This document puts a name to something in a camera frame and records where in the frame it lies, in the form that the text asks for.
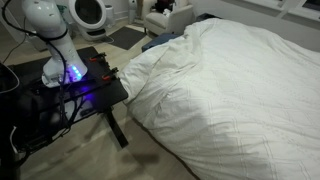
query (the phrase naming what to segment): white robot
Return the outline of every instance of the white robot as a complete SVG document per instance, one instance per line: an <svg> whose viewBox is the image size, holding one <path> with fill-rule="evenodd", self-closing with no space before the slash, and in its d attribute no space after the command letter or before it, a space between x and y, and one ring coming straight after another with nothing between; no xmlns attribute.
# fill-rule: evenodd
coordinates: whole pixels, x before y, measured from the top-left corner
<svg viewBox="0 0 320 180"><path fill-rule="evenodd" d="M59 37L67 30L54 0L22 0L22 9L36 32L45 38ZM51 43L66 60L65 84L80 81L88 69L80 59L69 34ZM59 79L61 81L64 74L64 66L58 52L50 45L47 47L52 57L43 67L42 81L51 88L60 85Z"/></svg>

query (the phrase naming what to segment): floor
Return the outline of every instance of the floor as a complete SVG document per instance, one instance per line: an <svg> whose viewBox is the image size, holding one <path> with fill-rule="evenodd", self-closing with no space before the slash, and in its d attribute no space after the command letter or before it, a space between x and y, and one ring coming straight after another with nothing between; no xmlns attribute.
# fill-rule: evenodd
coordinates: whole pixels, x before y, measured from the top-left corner
<svg viewBox="0 0 320 180"><path fill-rule="evenodd" d="M127 25L118 21L107 30L111 34ZM129 26L143 31L142 28ZM0 24L0 59L17 43ZM111 67L120 70L130 59L141 53L141 46L151 40L146 36L126 51L105 43L89 43L76 35L73 39L77 49L94 46L98 52L106 52ZM38 52L25 43L8 59L7 64L17 64L47 57L49 53ZM94 115L77 123L69 134L49 147L32 155L22 166L22 180L194 180L190 171L171 153L159 145L135 120L127 116L124 104L114 106L114 115L129 141L121 149L112 131L101 115Z"/></svg>

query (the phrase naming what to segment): black table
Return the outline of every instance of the black table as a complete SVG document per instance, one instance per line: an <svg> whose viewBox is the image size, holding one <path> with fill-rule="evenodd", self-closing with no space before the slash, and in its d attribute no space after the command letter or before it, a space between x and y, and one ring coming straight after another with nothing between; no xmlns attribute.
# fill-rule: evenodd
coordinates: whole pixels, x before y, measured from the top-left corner
<svg viewBox="0 0 320 180"><path fill-rule="evenodd" d="M89 61L91 57L98 55L93 47L80 49L78 53L88 67L88 72L82 82L65 86L66 116L72 116L76 104L78 106L82 104L82 107L79 108L72 123L79 122L95 113L104 113L120 146L123 148L128 145L128 141L113 117L112 106L128 98L128 93L123 88L120 79L113 78L107 81L102 79L102 76L110 74L111 70L103 56L98 57L96 62ZM10 101L1 102L1 104L7 104L7 106L1 107L2 112L0 111L2 113L2 124L0 122L1 143L6 141L9 133L12 132L12 123L23 125L23 127L28 126L26 127L27 130L15 132L17 134L15 144L18 144L19 147L19 144L23 141L23 143L34 146L35 150L49 145L52 142L52 137L63 129L59 124L61 122L53 124L59 117L57 116L59 114L59 87L41 87L42 68L48 59L43 58L10 67L19 77L21 85L11 94L12 100L9 98ZM18 139L28 131L32 131L32 135L24 137L23 140ZM6 155L11 151L11 147L8 143L5 143L5 145L2 144L0 149L3 164L6 161L12 161L12 156Z"/></svg>

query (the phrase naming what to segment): white chair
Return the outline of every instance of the white chair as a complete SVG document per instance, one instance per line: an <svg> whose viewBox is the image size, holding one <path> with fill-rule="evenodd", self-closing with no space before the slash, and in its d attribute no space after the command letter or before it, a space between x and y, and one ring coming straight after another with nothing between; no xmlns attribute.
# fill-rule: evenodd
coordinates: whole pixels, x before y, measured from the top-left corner
<svg viewBox="0 0 320 180"><path fill-rule="evenodd" d="M176 8L167 17L159 12L151 12L156 0L144 0L141 18L144 28L160 35L162 33L183 34L186 26L194 21L193 5L187 0L179 0Z"/></svg>

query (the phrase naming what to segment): bed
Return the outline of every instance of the bed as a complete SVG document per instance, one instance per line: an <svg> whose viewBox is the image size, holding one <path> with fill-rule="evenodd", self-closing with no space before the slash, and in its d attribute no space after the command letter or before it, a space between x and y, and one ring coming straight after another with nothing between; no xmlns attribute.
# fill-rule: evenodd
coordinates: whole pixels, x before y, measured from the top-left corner
<svg viewBox="0 0 320 180"><path fill-rule="evenodd" d="M132 116L200 179L320 178L320 53L209 19L120 78Z"/></svg>

